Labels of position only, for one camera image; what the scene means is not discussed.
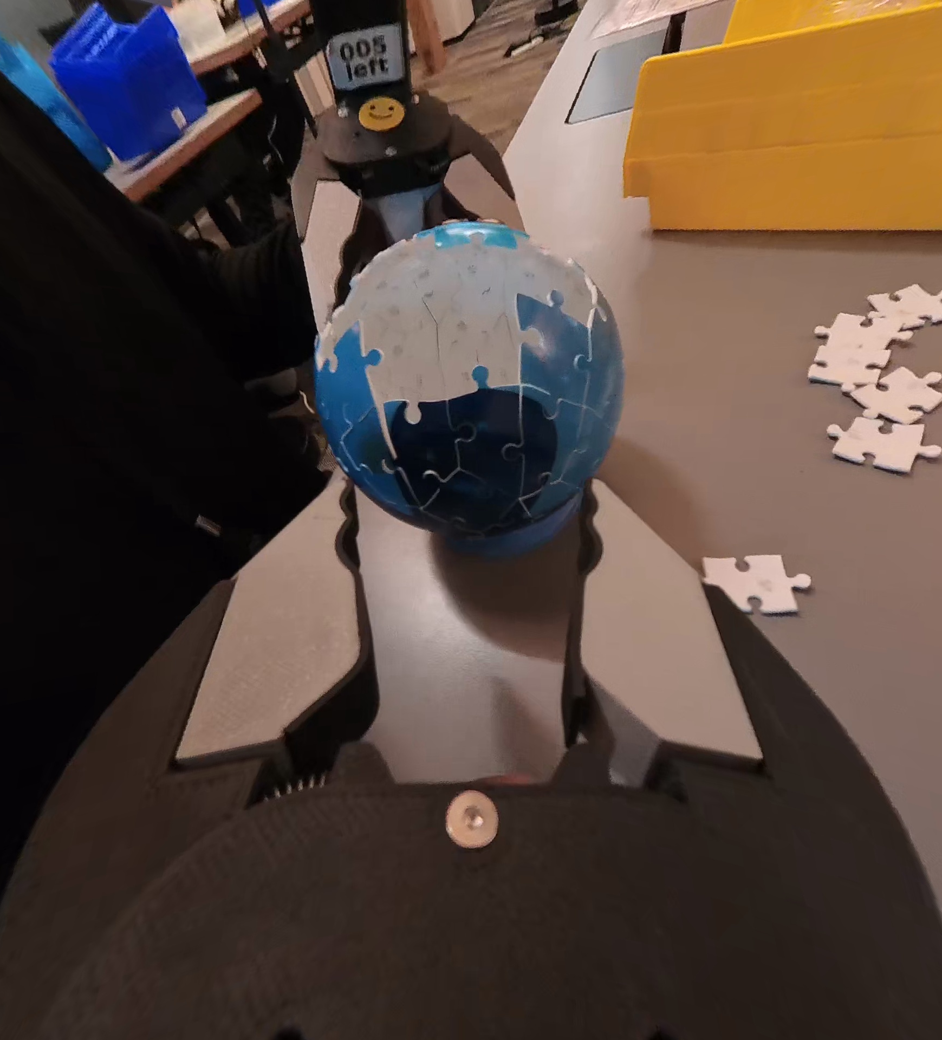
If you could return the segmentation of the light blue storage bin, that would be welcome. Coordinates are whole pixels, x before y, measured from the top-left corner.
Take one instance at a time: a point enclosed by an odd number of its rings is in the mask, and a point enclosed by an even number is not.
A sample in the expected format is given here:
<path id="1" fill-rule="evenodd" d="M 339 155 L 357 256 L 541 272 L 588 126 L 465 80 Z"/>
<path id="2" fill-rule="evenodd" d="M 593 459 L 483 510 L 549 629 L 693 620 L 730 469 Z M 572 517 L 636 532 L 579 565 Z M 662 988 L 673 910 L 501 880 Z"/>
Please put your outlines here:
<path id="1" fill-rule="evenodd" d="M 60 132 L 69 137 L 86 162 L 104 174 L 113 164 L 111 153 L 74 110 L 56 84 L 19 44 L 0 34 L 0 73 L 24 94 Z"/>

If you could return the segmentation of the white puzzle piece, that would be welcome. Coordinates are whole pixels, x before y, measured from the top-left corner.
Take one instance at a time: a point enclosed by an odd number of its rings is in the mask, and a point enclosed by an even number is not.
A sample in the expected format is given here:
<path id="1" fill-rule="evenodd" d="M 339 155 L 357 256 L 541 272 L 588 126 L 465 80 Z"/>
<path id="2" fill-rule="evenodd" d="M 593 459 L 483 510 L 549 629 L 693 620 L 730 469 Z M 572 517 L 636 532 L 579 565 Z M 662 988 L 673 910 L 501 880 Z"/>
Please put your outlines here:
<path id="1" fill-rule="evenodd" d="M 925 427 L 920 423 L 888 423 L 883 428 L 879 420 L 854 418 L 847 428 L 828 425 L 826 436 L 831 441 L 831 455 L 849 464 L 870 464 L 876 469 L 893 475 L 909 475 L 915 462 L 936 460 L 942 446 L 924 441 Z"/>
<path id="2" fill-rule="evenodd" d="M 940 372 L 916 375 L 895 368 L 872 384 L 842 384 L 842 393 L 860 405 L 865 420 L 913 425 L 942 404 Z"/>
<path id="3" fill-rule="evenodd" d="M 865 357 L 886 356 L 892 345 L 906 345 L 911 331 L 900 327 L 900 322 L 886 315 L 845 315 L 838 313 L 829 327 L 815 327 L 815 338 L 822 343 L 815 350 L 815 361 L 826 361 L 845 354 L 861 354 Z"/>
<path id="4" fill-rule="evenodd" d="M 788 574 L 781 555 L 701 558 L 701 581 L 719 588 L 742 613 L 755 610 L 767 617 L 794 615 L 797 592 L 812 588 L 806 572 Z"/>
<path id="5" fill-rule="evenodd" d="M 849 393 L 860 386 L 877 384 L 890 357 L 892 348 L 824 343 L 815 350 L 815 357 L 806 370 L 806 380 L 836 386 Z"/>
<path id="6" fill-rule="evenodd" d="M 892 293 L 870 293 L 867 304 L 870 318 L 892 318 L 900 331 L 942 324 L 942 290 L 929 293 L 916 283 Z"/>

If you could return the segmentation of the person's left forearm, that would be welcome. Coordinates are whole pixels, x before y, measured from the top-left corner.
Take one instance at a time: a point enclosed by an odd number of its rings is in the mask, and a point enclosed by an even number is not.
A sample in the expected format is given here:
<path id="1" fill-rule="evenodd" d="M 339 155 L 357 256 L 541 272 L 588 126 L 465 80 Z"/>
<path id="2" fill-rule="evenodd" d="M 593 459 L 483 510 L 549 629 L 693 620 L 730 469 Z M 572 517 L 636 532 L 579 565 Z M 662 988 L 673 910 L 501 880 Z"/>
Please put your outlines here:
<path id="1" fill-rule="evenodd" d="M 211 331 L 230 373 L 255 393 L 293 396 L 317 334 L 294 220 L 239 247 L 186 236 L 181 244 L 209 288 Z"/>

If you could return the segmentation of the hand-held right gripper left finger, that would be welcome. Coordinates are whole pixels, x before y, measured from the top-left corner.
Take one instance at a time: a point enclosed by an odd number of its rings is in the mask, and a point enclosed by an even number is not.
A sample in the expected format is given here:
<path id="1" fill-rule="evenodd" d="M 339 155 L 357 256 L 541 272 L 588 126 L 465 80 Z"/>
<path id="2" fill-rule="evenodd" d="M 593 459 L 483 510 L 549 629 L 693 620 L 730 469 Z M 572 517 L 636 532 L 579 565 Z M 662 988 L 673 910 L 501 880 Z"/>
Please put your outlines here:
<path id="1" fill-rule="evenodd" d="M 323 491 L 232 581 L 175 763 L 325 772 L 380 706 L 351 484 Z"/>

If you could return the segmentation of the yellow plastic bin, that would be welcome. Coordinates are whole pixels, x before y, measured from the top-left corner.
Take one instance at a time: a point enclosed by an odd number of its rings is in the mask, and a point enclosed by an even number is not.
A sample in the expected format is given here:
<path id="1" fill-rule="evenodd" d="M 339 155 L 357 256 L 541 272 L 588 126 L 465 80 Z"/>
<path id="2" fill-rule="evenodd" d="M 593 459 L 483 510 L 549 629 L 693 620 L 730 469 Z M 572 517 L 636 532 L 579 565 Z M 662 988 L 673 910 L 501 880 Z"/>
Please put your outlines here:
<path id="1" fill-rule="evenodd" d="M 942 231 L 942 2 L 737 2 L 643 62 L 621 194 L 659 231 Z"/>

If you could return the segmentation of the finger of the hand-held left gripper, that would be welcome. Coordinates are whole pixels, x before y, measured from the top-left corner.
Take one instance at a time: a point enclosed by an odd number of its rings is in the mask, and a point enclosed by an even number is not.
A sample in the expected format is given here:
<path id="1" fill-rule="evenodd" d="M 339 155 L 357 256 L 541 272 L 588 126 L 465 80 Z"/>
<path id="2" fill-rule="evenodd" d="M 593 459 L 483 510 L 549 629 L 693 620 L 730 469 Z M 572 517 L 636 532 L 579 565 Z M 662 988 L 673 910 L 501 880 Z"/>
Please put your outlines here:
<path id="1" fill-rule="evenodd" d="M 442 219 L 499 222 L 524 231 L 511 180 L 492 142 L 451 114 L 449 165 L 440 183 Z"/>
<path id="2" fill-rule="evenodd" d="M 383 249 L 383 222 L 325 158 L 301 158 L 291 208 L 316 327 L 349 292 L 349 281 Z"/>

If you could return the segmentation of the wood-edged background desk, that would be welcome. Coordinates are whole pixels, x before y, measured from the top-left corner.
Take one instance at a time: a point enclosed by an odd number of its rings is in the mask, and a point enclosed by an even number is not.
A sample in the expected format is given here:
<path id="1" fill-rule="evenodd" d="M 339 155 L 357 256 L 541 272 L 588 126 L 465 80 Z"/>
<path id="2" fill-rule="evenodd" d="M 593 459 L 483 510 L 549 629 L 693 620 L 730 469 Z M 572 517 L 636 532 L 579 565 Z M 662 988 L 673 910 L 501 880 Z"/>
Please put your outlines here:
<path id="1" fill-rule="evenodd" d="M 191 71 L 200 76 L 250 59 L 266 37 L 268 32 L 259 16 L 245 18 L 234 23 L 214 46 L 206 44 L 193 52 L 190 57 Z M 213 101 L 204 116 L 193 121 L 168 148 L 133 162 L 113 162 L 104 178 L 129 201 L 140 203 L 259 107 L 257 89 L 243 89 L 230 98 Z"/>

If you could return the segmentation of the wooden table leg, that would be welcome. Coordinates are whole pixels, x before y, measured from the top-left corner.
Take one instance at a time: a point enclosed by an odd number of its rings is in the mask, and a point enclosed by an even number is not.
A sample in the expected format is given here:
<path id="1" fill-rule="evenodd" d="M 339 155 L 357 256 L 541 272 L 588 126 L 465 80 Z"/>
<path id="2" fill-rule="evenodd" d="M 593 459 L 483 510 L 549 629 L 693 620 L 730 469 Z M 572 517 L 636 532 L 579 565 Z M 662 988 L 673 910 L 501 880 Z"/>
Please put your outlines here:
<path id="1" fill-rule="evenodd" d="M 445 68 L 445 48 L 433 2 L 406 2 L 408 30 L 426 76 Z"/>

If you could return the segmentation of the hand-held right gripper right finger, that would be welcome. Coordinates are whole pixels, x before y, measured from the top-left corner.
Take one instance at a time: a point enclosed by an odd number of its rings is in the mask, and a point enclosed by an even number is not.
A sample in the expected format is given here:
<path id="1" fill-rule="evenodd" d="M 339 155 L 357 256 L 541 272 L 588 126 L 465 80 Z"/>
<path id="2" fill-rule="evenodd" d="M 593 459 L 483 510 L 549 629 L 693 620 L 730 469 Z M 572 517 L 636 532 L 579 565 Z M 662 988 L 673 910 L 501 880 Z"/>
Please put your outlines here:
<path id="1" fill-rule="evenodd" d="M 673 763 L 762 764 L 698 574 L 602 480 L 579 514 L 565 649 L 565 738 L 598 750 L 613 784 Z"/>

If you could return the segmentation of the printed paper sheet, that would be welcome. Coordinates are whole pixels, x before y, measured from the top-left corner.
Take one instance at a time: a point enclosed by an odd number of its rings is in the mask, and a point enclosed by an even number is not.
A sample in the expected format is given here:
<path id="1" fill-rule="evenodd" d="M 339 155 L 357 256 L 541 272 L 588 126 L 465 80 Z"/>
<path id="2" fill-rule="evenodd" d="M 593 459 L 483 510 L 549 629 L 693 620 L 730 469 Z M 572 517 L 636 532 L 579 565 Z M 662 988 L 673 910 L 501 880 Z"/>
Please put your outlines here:
<path id="1" fill-rule="evenodd" d="M 593 25 L 591 37 L 602 39 L 627 32 L 652 21 L 668 20 L 693 7 L 694 2 L 611 2 L 607 11 Z"/>

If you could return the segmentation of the blue puzzle ball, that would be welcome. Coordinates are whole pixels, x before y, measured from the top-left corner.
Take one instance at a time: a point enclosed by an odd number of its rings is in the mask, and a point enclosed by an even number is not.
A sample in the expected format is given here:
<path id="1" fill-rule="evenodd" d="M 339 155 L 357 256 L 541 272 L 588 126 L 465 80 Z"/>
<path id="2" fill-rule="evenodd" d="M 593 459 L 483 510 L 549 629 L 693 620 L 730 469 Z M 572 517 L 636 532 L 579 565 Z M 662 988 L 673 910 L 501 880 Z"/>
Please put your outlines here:
<path id="1" fill-rule="evenodd" d="M 348 480 L 492 558 L 577 514 L 623 404 L 620 332 L 593 279 L 499 222 L 445 222 L 378 252 L 323 325 L 314 366 Z"/>

